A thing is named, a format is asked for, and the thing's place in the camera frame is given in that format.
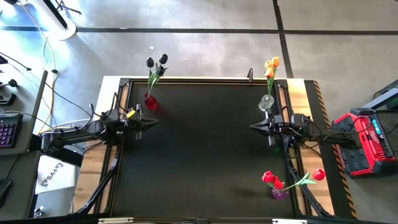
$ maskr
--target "red machine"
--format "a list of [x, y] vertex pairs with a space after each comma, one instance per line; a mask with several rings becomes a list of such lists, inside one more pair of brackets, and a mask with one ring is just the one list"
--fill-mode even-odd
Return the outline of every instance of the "red machine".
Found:
[[365, 108], [353, 109], [332, 123], [332, 128], [352, 130], [357, 134], [351, 136], [356, 142], [356, 149], [340, 146], [340, 154], [345, 165], [345, 171], [351, 177], [368, 174], [386, 174], [396, 171], [396, 157], [390, 142], [395, 143], [396, 136], [389, 138], [391, 132], [383, 130], [379, 115], [396, 111], [374, 111]]

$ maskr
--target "orange tulip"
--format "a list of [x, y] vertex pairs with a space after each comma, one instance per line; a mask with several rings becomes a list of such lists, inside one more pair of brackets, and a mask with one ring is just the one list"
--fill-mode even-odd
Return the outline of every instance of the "orange tulip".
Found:
[[279, 57], [273, 57], [273, 58], [272, 58], [272, 64], [273, 64], [275, 67], [278, 67], [278, 66], [279, 66]]
[[274, 69], [273, 68], [267, 68], [266, 77], [267, 78], [273, 78], [274, 77]]
[[266, 61], [266, 69], [267, 68], [274, 68], [274, 64], [270, 61]]

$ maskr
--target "black bracket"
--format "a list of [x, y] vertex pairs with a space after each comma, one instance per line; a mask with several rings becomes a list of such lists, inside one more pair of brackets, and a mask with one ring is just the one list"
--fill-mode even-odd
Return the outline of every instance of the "black bracket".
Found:
[[4, 97], [2, 95], [0, 95], [0, 106], [11, 106], [15, 99], [17, 98], [17, 96], [15, 94], [11, 94], [10, 98], [8, 100], [4, 99]]
[[247, 77], [249, 78], [249, 82], [253, 82], [253, 68], [249, 69]]
[[125, 84], [130, 82], [130, 78], [121, 78], [119, 82], [119, 87], [123, 87]]
[[287, 85], [287, 80], [276, 80], [277, 84], [280, 84], [281, 87], [287, 89], [288, 85]]

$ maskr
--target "white cable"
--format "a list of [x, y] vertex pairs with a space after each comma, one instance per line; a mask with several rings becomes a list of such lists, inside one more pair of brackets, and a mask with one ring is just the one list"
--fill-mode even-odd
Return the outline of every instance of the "white cable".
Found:
[[52, 63], [53, 63], [53, 67], [55, 70], [55, 56], [54, 56], [54, 51], [52, 50], [52, 47], [49, 43], [49, 40], [47, 39], [47, 37], [44, 35], [42, 29], [39, 27], [39, 25], [37, 25], [37, 22], [35, 21], [35, 19], [33, 19], [33, 17], [31, 16], [31, 14], [29, 14], [29, 12], [26, 10], [25, 6], [21, 3], [21, 0], [18, 0], [19, 4], [21, 4], [22, 8], [25, 10], [25, 12], [28, 14], [28, 16], [30, 17], [30, 19], [32, 19], [33, 23], [36, 25], [36, 27], [39, 29], [40, 33], [43, 35], [46, 43], [48, 43], [49, 47], [50, 47], [50, 51], [51, 51], [51, 56], [52, 56]]
[[[23, 8], [23, 9], [25, 10], [25, 12], [28, 14], [28, 16], [30, 17], [30, 19], [32, 19], [33, 23], [36, 25], [36, 27], [39, 29], [40, 33], [42, 34], [43, 38], [45, 39], [44, 46], [43, 46], [43, 56], [44, 56], [45, 44], [46, 44], [46, 43], [49, 44], [50, 52], [51, 52], [51, 56], [52, 56], [53, 69], [56, 70], [54, 51], [52, 50], [52, 47], [51, 47], [51, 45], [50, 45], [50, 43], [49, 43], [49, 40], [48, 40], [48, 37], [46, 37], [46, 36], [44, 35], [42, 29], [39, 27], [39, 25], [37, 24], [37, 22], [35, 21], [35, 19], [33, 19], [32, 15], [26, 10], [26, 8], [25, 8], [25, 6], [23, 5], [23, 3], [21, 2], [21, 0], [18, 0], [18, 2], [19, 2], [19, 4], [21, 4], [22, 8]], [[54, 79], [53, 79], [52, 86], [54, 86], [54, 83], [55, 83], [55, 77], [54, 77]], [[47, 116], [47, 119], [45, 120], [46, 122], [49, 120], [50, 115], [52, 114], [52, 110], [53, 110], [53, 100], [54, 100], [54, 96], [53, 96], [53, 95], [54, 95], [54, 93], [52, 93], [52, 96], [51, 96], [51, 108], [50, 108], [49, 115]]]
[[76, 121], [68, 121], [68, 122], [65, 122], [65, 123], [62, 123], [62, 124], [58, 124], [57, 126], [54, 126], [53, 128], [56, 128], [56, 127], [59, 127], [59, 126], [64, 126], [66, 124], [73, 124], [73, 123], [77, 123], [77, 122], [81, 122], [81, 121], [88, 121], [88, 120], [89, 120], [89, 118], [80, 119], [80, 120], [76, 120]]

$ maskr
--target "purple vase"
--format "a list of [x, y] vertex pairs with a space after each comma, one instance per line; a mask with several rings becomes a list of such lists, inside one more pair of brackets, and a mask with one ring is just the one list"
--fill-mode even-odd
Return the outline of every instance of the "purple vase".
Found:
[[272, 189], [271, 190], [271, 197], [273, 199], [282, 199], [288, 194], [289, 194], [288, 190], [284, 190], [284, 191], [277, 190], [277, 189]]

